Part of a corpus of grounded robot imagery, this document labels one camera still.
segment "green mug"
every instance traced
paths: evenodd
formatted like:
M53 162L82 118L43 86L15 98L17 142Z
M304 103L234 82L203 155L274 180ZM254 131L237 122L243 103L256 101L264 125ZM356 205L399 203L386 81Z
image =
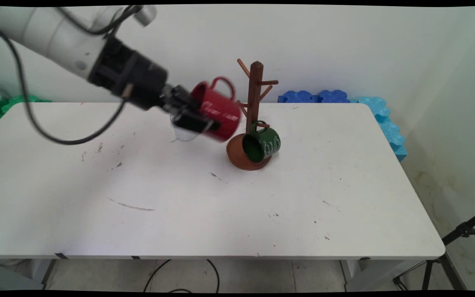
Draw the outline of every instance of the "green mug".
M259 163L268 156L280 150L281 141L273 128L263 128L257 131L257 124L266 122L258 120L252 123L251 132L243 136L243 150L252 162Z

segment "white table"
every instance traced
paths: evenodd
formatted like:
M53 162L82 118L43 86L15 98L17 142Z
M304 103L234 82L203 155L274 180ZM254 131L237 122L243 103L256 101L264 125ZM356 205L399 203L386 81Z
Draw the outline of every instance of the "white table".
M34 104L65 139L94 132L116 108ZM226 143L174 141L157 108L128 105L97 139L64 146L16 105L0 120L0 258L394 260L351 272L347 289L365 290L405 260L444 253L367 106L266 103L260 120L281 150L243 171Z

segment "wooden stand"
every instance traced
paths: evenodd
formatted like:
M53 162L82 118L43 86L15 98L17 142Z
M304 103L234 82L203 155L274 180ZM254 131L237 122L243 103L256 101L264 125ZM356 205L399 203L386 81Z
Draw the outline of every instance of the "wooden stand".
M260 109L260 101L267 95L267 93L272 89L272 85L277 85L277 80L268 80L262 81L263 79L263 64L256 61L251 64L250 72L246 68L245 64L241 62L241 59L237 59L238 64L241 66L245 74L249 77L249 98L247 103L241 103L239 100L237 103L240 105L241 111L245 114L247 118L247 128L246 132L250 133L250 128L253 122L258 120L258 113ZM266 90L261 93L262 86L269 86ZM258 127L268 128L269 125L258 123ZM228 154L228 159L234 166L244 169L244 170L258 170L266 166L269 163L271 156L265 158L259 163L252 162L245 152L243 151L243 145L241 140L243 135L239 134L235 137L232 137L228 144L226 145L226 153Z

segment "red mug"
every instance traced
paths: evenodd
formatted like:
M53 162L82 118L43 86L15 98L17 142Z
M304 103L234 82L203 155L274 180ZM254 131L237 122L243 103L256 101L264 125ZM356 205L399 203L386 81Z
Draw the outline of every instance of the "red mug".
M230 98L215 90L218 80L224 81L230 88ZM218 130L205 131L209 137L219 141L227 141L238 129L241 109L234 102L234 85L226 77L216 77L209 86L207 81L200 82L191 93L192 98L201 102L200 112L213 120L220 122Z

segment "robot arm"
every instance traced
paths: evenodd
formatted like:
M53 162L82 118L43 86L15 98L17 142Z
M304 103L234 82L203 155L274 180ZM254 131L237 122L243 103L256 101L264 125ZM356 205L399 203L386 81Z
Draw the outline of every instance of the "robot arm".
M131 9L143 26L155 19L153 5ZM115 38L116 30L96 34L114 20L128 17L123 10L122 6L107 6L93 22L86 22L62 8L0 6L0 31L115 96L122 97L129 85L127 102L145 111L158 106L174 115L177 126L198 133L216 130L219 123L198 112L199 103L189 92L166 84L164 68Z

